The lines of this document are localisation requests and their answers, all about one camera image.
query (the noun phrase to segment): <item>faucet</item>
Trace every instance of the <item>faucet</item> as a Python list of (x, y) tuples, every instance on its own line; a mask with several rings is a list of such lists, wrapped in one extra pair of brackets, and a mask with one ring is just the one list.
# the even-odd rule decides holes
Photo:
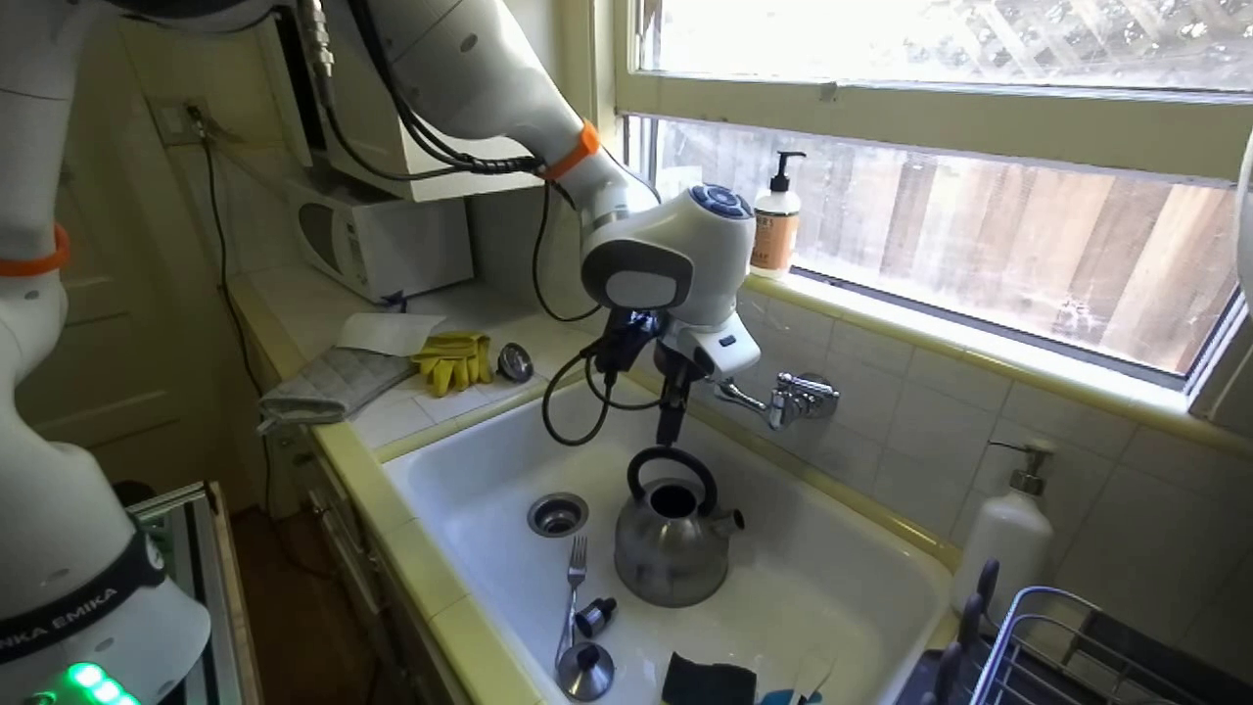
[(770, 431), (789, 419), (831, 419), (836, 412), (836, 389), (815, 372), (780, 372), (770, 399), (755, 399), (734, 381), (724, 381), (715, 382), (715, 399), (755, 412)]

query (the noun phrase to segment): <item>outlet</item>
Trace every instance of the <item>outlet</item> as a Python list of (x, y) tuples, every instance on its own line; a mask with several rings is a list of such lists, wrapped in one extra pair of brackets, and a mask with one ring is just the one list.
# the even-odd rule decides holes
[(202, 142), (202, 107), (199, 102), (150, 102), (161, 145)]

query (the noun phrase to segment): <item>dish soap bottle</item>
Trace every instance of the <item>dish soap bottle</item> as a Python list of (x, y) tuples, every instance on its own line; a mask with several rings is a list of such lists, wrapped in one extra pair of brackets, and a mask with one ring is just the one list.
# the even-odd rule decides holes
[(780, 172), (755, 196), (753, 265), (759, 269), (788, 269), (794, 254), (797, 196), (789, 193), (789, 180), (788, 180), (788, 160), (794, 157), (805, 157), (805, 154), (780, 154)]
[(1024, 456), (1024, 467), (1008, 472), (1001, 499), (988, 499), (963, 543), (963, 559), (951, 581), (955, 610), (977, 590), (977, 573), (995, 559), (998, 581), (988, 603), (989, 624), (1001, 624), (1014, 595), (1042, 577), (1053, 522), (1042, 512), (1044, 479), (1042, 467), (1049, 446), (1008, 446)]

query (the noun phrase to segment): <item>backsplash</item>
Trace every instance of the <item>backsplash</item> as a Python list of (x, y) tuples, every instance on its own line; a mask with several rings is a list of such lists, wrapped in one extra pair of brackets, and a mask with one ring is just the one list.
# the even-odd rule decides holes
[(1055, 527), (1044, 581), (1253, 674), (1250, 456), (753, 290), (741, 295), (741, 318), (762, 346), (741, 382), (768, 390), (780, 368), (822, 372), (843, 390), (836, 419), (770, 436), (709, 390), (699, 402), (951, 543), (963, 543), (977, 503), (1001, 495), (1021, 463), (989, 441), (1044, 437), (1044, 512)]

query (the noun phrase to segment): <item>drain strainer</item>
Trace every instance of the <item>drain strainer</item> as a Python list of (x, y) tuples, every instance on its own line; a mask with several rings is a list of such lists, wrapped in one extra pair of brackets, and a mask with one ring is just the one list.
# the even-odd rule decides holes
[(588, 522), (588, 503), (580, 495), (544, 495), (523, 510), (523, 525), (539, 535), (569, 535)]

